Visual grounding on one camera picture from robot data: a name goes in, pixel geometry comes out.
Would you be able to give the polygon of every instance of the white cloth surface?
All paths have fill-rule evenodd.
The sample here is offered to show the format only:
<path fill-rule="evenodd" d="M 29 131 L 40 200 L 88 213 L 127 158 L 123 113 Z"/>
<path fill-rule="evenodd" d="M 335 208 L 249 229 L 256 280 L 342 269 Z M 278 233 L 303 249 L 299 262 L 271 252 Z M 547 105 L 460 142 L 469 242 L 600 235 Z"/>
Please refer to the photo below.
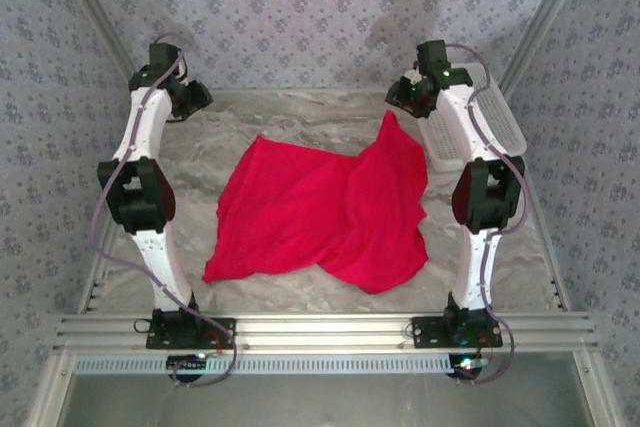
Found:
<path fill-rule="evenodd" d="M 217 198 L 256 135 L 343 154 L 357 154 L 374 139 L 389 107 L 383 95 L 331 92 L 214 93 L 214 104 L 184 123 L 167 124 L 159 163 L 177 201 L 174 221 L 178 253 L 200 308 L 217 312 L 400 312 L 441 311 L 451 290 L 460 255 L 460 226 L 451 211 L 459 173 L 428 170 L 421 224 L 429 261 L 409 282 L 367 295 L 318 266 L 284 275 L 257 274 L 243 280 L 205 284 L 205 262 L 216 238 Z M 421 141 L 415 119 L 397 112 L 403 128 Z M 112 255 L 142 262 L 127 234 L 118 234 Z M 525 228 L 504 238 L 492 282 L 498 311 L 555 310 L 544 246 L 530 218 Z M 149 280 L 109 264 L 104 286 L 92 306 L 99 311 L 148 311 Z"/>

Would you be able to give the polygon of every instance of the crumpled fabric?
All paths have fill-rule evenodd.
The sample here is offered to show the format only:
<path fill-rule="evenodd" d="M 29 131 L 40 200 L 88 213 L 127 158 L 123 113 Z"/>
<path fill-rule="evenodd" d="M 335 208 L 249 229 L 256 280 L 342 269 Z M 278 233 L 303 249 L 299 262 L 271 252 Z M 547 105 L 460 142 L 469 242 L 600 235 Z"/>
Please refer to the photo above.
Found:
<path fill-rule="evenodd" d="M 319 264 L 367 293 L 392 289 L 428 260 L 418 230 L 426 186 L 424 150 L 391 111 L 357 156 L 258 136 L 220 196 L 203 280 Z"/>

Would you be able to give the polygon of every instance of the blue floral wallpaper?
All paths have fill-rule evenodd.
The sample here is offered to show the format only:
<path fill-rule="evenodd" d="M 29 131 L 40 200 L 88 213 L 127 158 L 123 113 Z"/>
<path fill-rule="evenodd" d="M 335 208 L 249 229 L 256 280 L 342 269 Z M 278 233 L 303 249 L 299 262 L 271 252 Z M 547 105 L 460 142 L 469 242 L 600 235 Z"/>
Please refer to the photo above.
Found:
<path fill-rule="evenodd" d="M 567 0 L 510 100 L 573 307 L 640 425 L 640 0 Z"/>
<path fill-rule="evenodd" d="M 129 102 L 75 0 L 0 0 L 0 425 L 25 419 L 53 313 L 87 280 L 93 172 Z"/>
<path fill-rule="evenodd" d="M 211 88 L 363 87 L 395 80 L 429 38 L 482 52 L 499 78 L 541 0 L 101 0 L 136 64 L 158 31 L 195 41 Z"/>

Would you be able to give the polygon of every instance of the wall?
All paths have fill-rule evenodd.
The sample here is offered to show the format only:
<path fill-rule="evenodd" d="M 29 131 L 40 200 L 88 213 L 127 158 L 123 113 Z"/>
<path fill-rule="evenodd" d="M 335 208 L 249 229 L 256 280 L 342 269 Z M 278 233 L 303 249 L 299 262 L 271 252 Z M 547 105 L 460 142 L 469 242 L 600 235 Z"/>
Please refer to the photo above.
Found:
<path fill-rule="evenodd" d="M 640 0 L 568 0 L 510 104 L 573 307 L 640 425 Z"/>
<path fill-rule="evenodd" d="M 428 39 L 468 43 L 500 77 L 540 0 L 101 0 L 136 63 L 193 37 L 210 88 L 386 86 Z"/>
<path fill-rule="evenodd" d="M 75 0 L 0 0 L 0 425 L 21 425 L 52 314 L 87 279 L 99 160 L 126 84 Z"/>

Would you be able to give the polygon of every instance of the enclosure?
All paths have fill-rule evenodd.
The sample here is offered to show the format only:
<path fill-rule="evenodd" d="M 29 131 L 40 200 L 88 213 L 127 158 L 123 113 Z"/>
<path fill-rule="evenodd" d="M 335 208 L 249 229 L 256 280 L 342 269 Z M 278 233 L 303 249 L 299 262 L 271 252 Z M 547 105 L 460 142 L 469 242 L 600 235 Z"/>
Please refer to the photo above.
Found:
<path fill-rule="evenodd" d="M 0 3 L 0 425 L 640 424 L 640 0 Z M 160 129 L 176 252 L 200 309 L 237 321 L 239 363 L 203 389 L 175 388 L 165 362 L 179 350 L 149 350 L 134 331 L 154 308 L 149 279 L 97 255 L 89 239 L 97 166 L 134 107 L 128 81 L 166 32 L 189 40 L 189 79 L 213 97 Z M 416 46 L 437 39 L 486 61 L 494 90 L 478 106 L 506 153 L 523 156 L 531 197 L 491 277 L 514 362 L 486 386 L 458 386 L 445 375 L 458 351 L 414 348 L 406 329 L 441 314 L 460 276 L 458 138 L 442 109 L 417 120 L 385 102 Z M 482 84 L 477 59 L 453 49 L 449 59 Z M 220 196 L 256 137 L 356 157 L 389 110 L 426 153 L 416 202 L 429 259 L 415 275 L 377 294 L 318 265 L 202 280 Z M 142 261 L 103 218 L 100 245 Z M 483 375 L 507 358 L 503 337 Z M 228 362 L 208 358 L 203 372 Z"/>

